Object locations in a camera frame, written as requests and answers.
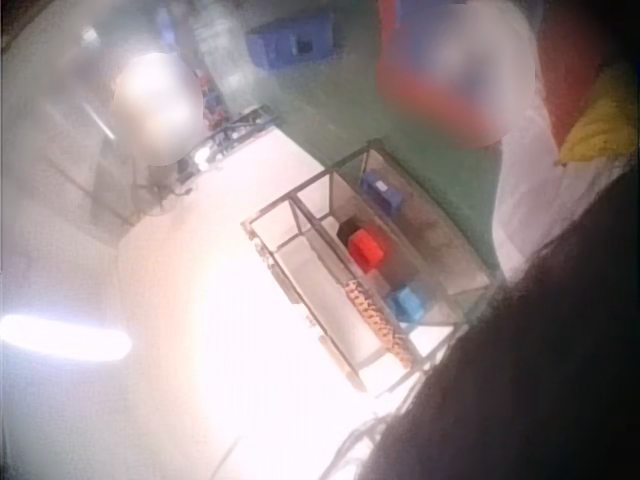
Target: blue box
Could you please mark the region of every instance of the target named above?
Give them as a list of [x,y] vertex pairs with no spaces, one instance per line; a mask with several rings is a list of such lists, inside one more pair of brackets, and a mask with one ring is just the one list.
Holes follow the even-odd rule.
[[388,216],[392,217],[400,211],[404,195],[378,172],[371,170],[362,175],[360,188]]
[[408,286],[391,292],[386,304],[398,321],[403,323],[419,323],[427,313],[426,300]]
[[246,34],[251,61],[264,70],[278,70],[321,60],[335,53],[333,13],[328,9],[278,19]]

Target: bright light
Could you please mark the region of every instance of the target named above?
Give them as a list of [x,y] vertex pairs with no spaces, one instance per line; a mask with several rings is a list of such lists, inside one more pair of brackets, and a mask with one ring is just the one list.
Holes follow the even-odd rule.
[[90,45],[90,44],[99,44],[100,39],[98,38],[98,33],[92,27],[86,27],[82,30],[82,44]]
[[123,332],[31,315],[6,315],[0,323],[0,338],[45,355],[88,362],[120,360],[131,350],[131,340]]
[[195,153],[193,156],[193,161],[196,162],[196,165],[200,168],[200,170],[206,170],[209,168],[209,163],[207,160],[209,159],[209,155],[211,154],[211,149],[207,146],[204,146]]

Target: blurry person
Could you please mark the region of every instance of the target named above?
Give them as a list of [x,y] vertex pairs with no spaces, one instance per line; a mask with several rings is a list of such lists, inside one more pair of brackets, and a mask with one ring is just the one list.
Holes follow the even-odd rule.
[[535,93],[500,143],[492,225],[509,281],[638,151],[637,76],[620,60],[605,28],[575,7],[550,4],[530,48],[537,64]]

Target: dark hair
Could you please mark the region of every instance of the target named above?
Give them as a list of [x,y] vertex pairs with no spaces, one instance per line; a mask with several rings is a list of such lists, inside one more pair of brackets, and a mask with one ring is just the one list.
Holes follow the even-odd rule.
[[634,478],[637,215],[634,164],[454,345],[359,478]]

